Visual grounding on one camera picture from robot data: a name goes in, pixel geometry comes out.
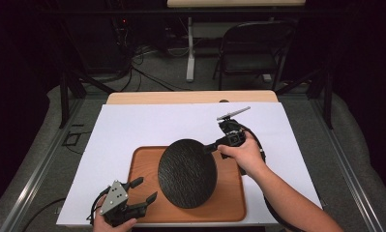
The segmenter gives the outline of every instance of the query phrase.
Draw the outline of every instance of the person's arm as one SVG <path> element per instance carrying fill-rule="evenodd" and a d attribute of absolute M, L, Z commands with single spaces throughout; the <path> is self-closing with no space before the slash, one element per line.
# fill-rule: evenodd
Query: person's arm
<path fill-rule="evenodd" d="M 133 226 L 137 223 L 137 219 L 132 218 L 121 225 L 116 227 L 112 227 L 111 225 L 105 222 L 104 217 L 100 215 L 100 208 L 103 205 L 105 200 L 105 196 L 103 196 L 99 202 L 97 203 L 96 217 L 94 218 L 94 226 L 93 232 L 127 232 L 131 231 Z"/>
<path fill-rule="evenodd" d="M 218 150 L 246 170 L 282 219 L 304 231 L 342 231 L 324 211 L 275 174 L 262 160 L 255 139 L 247 131 L 246 137 L 240 147 L 220 145 Z"/>

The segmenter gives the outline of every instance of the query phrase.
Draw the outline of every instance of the black oval object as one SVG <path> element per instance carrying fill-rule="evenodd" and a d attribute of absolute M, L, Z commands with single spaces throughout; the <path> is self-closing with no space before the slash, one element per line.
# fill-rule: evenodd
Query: black oval object
<path fill-rule="evenodd" d="M 181 139 L 169 145 L 160 159 L 160 188 L 175 206 L 196 208 L 214 192 L 217 166 L 212 154 L 204 154 L 203 147 L 196 140 Z"/>

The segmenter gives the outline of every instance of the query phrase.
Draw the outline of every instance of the hand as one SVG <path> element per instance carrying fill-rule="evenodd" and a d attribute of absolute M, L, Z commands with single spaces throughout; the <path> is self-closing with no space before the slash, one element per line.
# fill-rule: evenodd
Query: hand
<path fill-rule="evenodd" d="M 105 222 L 104 217 L 100 215 L 100 208 L 103 205 L 103 202 L 106 198 L 104 195 L 99 202 L 97 203 L 96 218 L 94 219 L 93 232 L 127 232 L 131 231 L 133 226 L 137 223 L 137 219 L 132 218 L 121 225 L 112 227 L 111 225 Z"/>
<path fill-rule="evenodd" d="M 244 131 L 246 141 L 240 147 L 229 147 L 226 145 L 219 145 L 218 150 L 232 158 L 234 158 L 238 165 L 243 168 L 247 174 L 253 178 L 253 174 L 263 167 L 266 167 L 259 151 L 258 144 L 253 136 Z"/>

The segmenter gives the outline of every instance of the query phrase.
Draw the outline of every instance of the desk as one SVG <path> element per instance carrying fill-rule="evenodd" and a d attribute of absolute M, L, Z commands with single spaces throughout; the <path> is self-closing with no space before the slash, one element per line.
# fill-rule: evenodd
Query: desk
<path fill-rule="evenodd" d="M 232 8 L 232 7 L 302 7 L 306 0 L 168 0 L 169 8 Z M 193 82 L 195 64 L 193 38 L 221 38 L 223 34 L 237 23 L 199 23 L 193 29 L 193 20 L 189 17 L 189 62 L 187 65 L 187 82 Z"/>
<path fill-rule="evenodd" d="M 112 181 L 127 181 L 132 153 L 138 147 L 169 145 L 175 140 L 187 137 L 197 139 L 203 144 L 212 143 L 223 136 L 216 118 L 245 106 L 250 106 L 251 110 L 234 118 L 258 135 L 268 165 L 320 207 L 286 114 L 274 92 L 115 93 L 110 95 L 99 115 L 57 224 L 89 226 L 85 219 L 94 199 L 107 185 L 111 185 Z M 243 176 L 243 188 L 247 214 L 241 221 L 139 223 L 137 226 L 277 224 L 267 210 L 262 191 L 256 182 L 248 176 Z"/>

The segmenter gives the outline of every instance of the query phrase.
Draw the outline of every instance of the wooden tray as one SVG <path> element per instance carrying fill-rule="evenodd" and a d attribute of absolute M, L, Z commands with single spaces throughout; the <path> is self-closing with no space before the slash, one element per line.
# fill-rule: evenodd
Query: wooden tray
<path fill-rule="evenodd" d="M 129 190 L 129 204 L 145 201 L 153 192 L 158 192 L 156 201 L 147 209 L 141 223 L 181 222 L 229 222 L 240 221 L 247 214 L 243 185 L 234 159 L 222 159 L 215 152 L 218 181 L 212 196 L 201 206 L 182 209 L 171 204 L 163 195 L 158 180 L 160 158 L 166 147 L 140 147 L 134 151 L 129 180 L 144 177 L 144 182 Z"/>

